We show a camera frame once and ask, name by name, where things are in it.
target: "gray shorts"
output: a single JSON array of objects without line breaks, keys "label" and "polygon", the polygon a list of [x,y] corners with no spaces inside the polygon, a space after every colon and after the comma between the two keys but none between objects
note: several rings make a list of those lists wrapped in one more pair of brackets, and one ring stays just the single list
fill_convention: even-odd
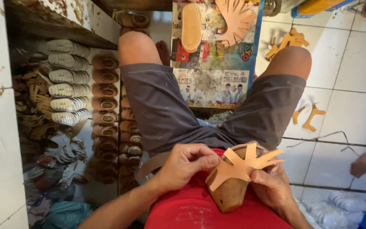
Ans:
[{"label": "gray shorts", "polygon": [[294,75],[257,79],[252,93],[219,128],[201,126],[183,99],[173,68],[158,64],[121,67],[129,103],[150,157],[177,143],[204,143],[227,149],[256,140],[276,149],[290,122],[306,81]]}]

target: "red shirt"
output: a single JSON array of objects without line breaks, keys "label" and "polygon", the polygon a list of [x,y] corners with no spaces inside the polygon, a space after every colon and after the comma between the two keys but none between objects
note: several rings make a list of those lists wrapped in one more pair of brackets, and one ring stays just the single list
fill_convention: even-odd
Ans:
[{"label": "red shirt", "polygon": [[[222,149],[213,150],[219,156],[224,153]],[[242,206],[232,212],[221,213],[208,193],[207,176],[207,172],[198,172],[185,187],[162,196],[151,208],[145,228],[292,228],[263,204],[250,187]]]}]

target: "wire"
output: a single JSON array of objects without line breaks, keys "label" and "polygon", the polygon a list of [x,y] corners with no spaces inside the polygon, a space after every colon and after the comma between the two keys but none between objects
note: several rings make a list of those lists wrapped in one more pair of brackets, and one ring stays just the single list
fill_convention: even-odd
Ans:
[{"label": "wire", "polygon": [[[309,140],[318,140],[319,138],[324,138],[324,137],[327,137],[327,136],[330,136],[330,135],[333,135],[333,134],[338,134],[338,133],[343,133],[344,134],[344,137],[345,137],[345,140],[347,141],[347,147],[342,149],[341,151],[344,151],[348,148],[350,148],[357,156],[361,157],[359,154],[357,154],[355,152],[355,150],[353,148],[350,147],[350,143],[348,142],[348,138],[347,138],[347,135],[344,133],[344,131],[337,131],[337,132],[334,132],[334,133],[331,133],[331,134],[327,134],[327,135],[324,135],[324,136],[321,136],[321,137],[317,137],[317,138],[312,138],[312,139],[309,139]],[[296,145],[292,145],[292,146],[287,146],[287,148],[291,148],[291,147],[295,147],[295,146],[298,146],[302,143],[305,143],[307,142],[306,140],[301,140],[302,142],[301,143],[297,143]]]}]

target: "brown leather belt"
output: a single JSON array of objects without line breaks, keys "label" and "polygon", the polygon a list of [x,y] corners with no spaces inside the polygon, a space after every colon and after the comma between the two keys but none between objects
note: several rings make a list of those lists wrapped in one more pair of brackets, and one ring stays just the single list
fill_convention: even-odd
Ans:
[{"label": "brown leather belt", "polygon": [[139,169],[137,178],[141,181],[145,176],[150,174],[153,170],[162,167],[166,160],[168,159],[170,152],[165,152],[151,157],[147,162],[145,162]]}]

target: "white shoe sole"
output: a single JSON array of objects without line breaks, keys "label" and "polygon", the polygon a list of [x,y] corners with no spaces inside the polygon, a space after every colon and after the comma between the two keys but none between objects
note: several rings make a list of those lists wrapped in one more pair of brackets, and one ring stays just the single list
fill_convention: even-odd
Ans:
[{"label": "white shoe sole", "polygon": [[55,97],[80,97],[91,93],[87,84],[55,84],[49,87],[49,93]]},{"label": "white shoe sole", "polygon": [[88,116],[88,110],[81,109],[76,112],[55,112],[52,114],[52,119],[56,123],[74,126],[77,123],[86,120]]},{"label": "white shoe sole", "polygon": [[88,84],[90,76],[86,71],[59,69],[49,72],[49,78],[55,83]]},{"label": "white shoe sole", "polygon": [[90,48],[67,39],[49,41],[48,50],[53,53],[68,53],[81,57],[88,57],[90,55]]},{"label": "white shoe sole", "polygon": [[54,99],[50,106],[56,111],[75,112],[86,108],[89,100],[87,97]]},{"label": "white shoe sole", "polygon": [[87,71],[90,65],[87,59],[70,54],[50,54],[48,60],[53,66],[74,71]]}]

